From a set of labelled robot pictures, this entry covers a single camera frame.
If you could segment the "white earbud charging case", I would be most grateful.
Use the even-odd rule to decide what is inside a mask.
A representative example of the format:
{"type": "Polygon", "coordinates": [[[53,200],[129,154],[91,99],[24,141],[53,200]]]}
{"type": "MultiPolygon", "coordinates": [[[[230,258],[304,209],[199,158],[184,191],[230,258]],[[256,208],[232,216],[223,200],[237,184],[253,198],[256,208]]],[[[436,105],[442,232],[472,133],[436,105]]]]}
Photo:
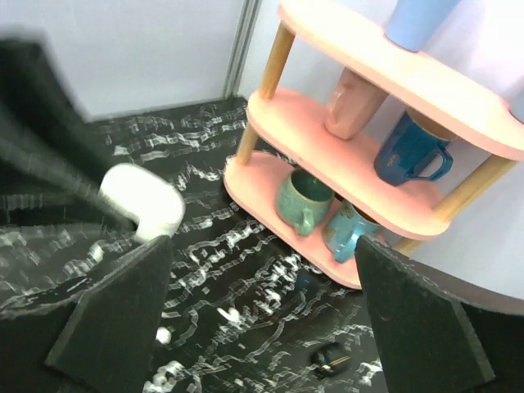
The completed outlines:
{"type": "Polygon", "coordinates": [[[134,238],[141,243],[159,236],[173,237],[186,210],[183,196],[169,182],[130,163],[110,168],[99,194],[137,225],[134,238]]]}

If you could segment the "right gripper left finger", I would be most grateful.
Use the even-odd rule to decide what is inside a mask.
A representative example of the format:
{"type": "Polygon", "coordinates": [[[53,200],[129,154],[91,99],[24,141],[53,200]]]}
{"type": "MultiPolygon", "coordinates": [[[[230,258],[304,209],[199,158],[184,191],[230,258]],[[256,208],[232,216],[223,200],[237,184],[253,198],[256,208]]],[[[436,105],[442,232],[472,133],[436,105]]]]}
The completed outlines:
{"type": "Polygon", "coordinates": [[[172,258],[167,236],[119,258],[119,267],[79,298],[45,364],[94,392],[142,391],[172,258]]]}

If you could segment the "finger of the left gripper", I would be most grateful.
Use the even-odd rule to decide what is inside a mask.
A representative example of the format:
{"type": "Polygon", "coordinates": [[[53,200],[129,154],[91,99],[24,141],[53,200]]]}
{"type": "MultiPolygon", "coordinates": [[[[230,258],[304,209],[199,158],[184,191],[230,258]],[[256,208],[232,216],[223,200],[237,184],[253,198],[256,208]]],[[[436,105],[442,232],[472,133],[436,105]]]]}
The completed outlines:
{"type": "Polygon", "coordinates": [[[88,221],[133,231],[99,193],[118,160],[61,86],[44,46],[1,41],[1,222],[88,221]],[[59,208],[69,209],[64,219],[59,208]]]}

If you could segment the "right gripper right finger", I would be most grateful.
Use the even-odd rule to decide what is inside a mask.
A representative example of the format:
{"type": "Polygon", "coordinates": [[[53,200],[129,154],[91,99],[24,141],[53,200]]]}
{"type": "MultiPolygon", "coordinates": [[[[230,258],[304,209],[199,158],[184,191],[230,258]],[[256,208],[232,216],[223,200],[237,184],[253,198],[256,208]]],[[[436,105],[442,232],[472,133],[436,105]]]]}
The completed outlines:
{"type": "Polygon", "coordinates": [[[390,392],[471,392],[495,371],[462,304],[444,296],[380,241],[355,250],[390,392]]]}

